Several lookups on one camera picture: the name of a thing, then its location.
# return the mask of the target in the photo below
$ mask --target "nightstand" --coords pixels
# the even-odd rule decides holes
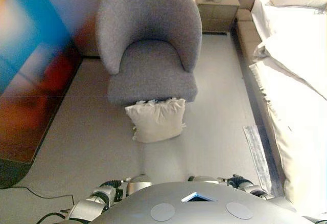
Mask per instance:
[[[229,32],[240,6],[239,0],[195,0],[203,32]]]

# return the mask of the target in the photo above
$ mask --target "white bedsheet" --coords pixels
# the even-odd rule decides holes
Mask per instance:
[[[256,0],[252,14],[263,42],[250,68],[267,101],[285,195],[299,214],[326,218],[326,15],[269,0]]]
[[[255,0],[251,13],[261,40],[291,28],[301,30],[308,17],[320,15],[315,8],[275,7],[270,0]]]
[[[299,214],[322,218],[327,212],[327,101],[270,57],[250,68],[267,101],[286,198]]]

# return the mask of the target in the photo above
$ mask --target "floor mat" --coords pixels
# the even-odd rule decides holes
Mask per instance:
[[[283,187],[271,155],[268,137],[263,126],[243,126],[261,187],[274,196],[283,196]]]

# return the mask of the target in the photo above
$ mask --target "colorful painting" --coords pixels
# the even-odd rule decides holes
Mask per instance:
[[[0,0],[1,160],[33,162],[80,62],[49,0]]]

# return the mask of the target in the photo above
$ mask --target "floor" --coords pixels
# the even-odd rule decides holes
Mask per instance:
[[[108,74],[99,60],[84,59],[28,175],[17,185],[45,196],[72,194],[75,202],[99,184],[146,173],[153,183],[190,175],[259,179],[243,132],[254,124],[230,35],[204,35],[195,68],[199,89],[186,105],[183,133],[143,144],[132,141],[123,107],[106,100]],[[0,223],[36,223],[69,209],[70,197],[42,199],[26,189],[0,191]],[[49,217],[44,223],[58,222]]]

